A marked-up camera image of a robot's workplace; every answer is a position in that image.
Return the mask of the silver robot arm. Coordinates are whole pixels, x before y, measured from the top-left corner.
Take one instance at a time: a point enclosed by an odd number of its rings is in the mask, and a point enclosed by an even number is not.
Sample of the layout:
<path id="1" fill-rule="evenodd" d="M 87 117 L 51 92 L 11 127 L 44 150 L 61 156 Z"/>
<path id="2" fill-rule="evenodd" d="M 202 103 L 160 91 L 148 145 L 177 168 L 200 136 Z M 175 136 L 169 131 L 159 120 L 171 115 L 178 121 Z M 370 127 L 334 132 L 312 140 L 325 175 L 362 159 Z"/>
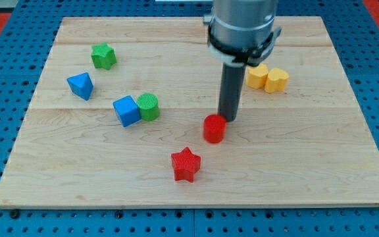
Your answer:
<path id="1" fill-rule="evenodd" d="M 281 27 L 273 29 L 278 0 L 216 0 L 203 19 L 208 47 L 226 66 L 257 66 L 272 52 Z"/>

